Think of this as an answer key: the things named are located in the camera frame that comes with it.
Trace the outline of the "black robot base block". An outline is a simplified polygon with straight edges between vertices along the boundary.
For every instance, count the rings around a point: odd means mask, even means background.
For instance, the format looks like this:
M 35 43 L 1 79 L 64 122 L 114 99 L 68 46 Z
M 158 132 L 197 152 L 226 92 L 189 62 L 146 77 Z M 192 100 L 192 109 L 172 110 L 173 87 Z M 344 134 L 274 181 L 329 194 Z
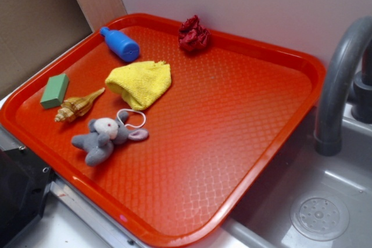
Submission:
M 31 149 L 1 151 L 1 247 L 9 247 L 44 215 L 54 171 Z

